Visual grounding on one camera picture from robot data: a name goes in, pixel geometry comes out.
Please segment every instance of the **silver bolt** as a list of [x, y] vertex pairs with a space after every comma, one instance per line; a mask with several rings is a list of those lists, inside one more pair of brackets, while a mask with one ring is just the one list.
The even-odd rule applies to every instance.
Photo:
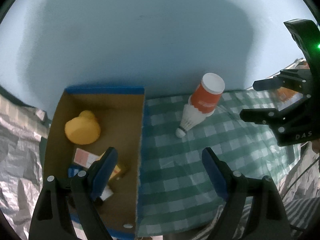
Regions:
[[232, 173], [235, 177], [241, 177], [241, 172], [239, 172], [239, 171], [234, 171], [233, 173]]
[[271, 178], [270, 176], [268, 176], [268, 175], [264, 176], [264, 179], [265, 179], [266, 181], [272, 181], [272, 178]]
[[130, 229], [130, 228], [133, 228], [133, 225], [131, 225], [131, 224], [124, 224], [123, 227], [124, 227], [124, 228], [127, 228], [127, 229]]
[[85, 171], [79, 171], [78, 172], [78, 176], [79, 177], [83, 177], [83, 176], [85, 176], [87, 173], [85, 172]]
[[49, 181], [49, 182], [51, 182], [53, 180], [54, 180], [54, 176], [52, 176], [52, 175], [47, 178], [47, 181]]
[[278, 131], [281, 132], [281, 133], [284, 132], [284, 127], [282, 127], [282, 126], [279, 127], [279, 128], [278, 128]]

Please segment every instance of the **crumpled foil sheet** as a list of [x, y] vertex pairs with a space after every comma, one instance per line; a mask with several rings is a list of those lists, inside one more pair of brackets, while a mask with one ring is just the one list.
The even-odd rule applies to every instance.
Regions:
[[23, 240], [42, 188], [39, 142], [47, 135], [37, 116], [0, 95], [0, 208]]

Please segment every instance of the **yellow rubber duck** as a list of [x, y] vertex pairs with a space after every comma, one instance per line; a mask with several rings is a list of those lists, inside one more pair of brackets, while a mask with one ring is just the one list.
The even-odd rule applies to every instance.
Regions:
[[85, 145], [95, 142], [100, 136], [101, 129], [94, 113], [85, 110], [78, 117], [68, 121], [64, 131], [71, 142]]

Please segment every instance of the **orange container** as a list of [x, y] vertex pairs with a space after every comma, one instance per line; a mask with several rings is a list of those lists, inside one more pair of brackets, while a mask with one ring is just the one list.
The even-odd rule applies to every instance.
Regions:
[[223, 79], [214, 73], [202, 77], [200, 85], [190, 97], [190, 104], [204, 114], [211, 113], [225, 89]]

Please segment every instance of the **green and white checkered cloth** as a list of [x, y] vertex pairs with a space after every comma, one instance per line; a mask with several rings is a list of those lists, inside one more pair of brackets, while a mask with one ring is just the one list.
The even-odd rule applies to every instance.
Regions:
[[298, 162], [289, 163], [287, 148], [277, 146], [267, 125], [245, 123], [244, 108], [274, 107], [268, 92], [223, 93], [210, 117], [177, 138], [182, 110], [189, 95], [146, 101], [137, 236], [186, 231], [208, 224], [223, 202], [202, 165], [201, 152], [211, 147], [232, 170], [253, 178], [269, 175], [277, 184]]

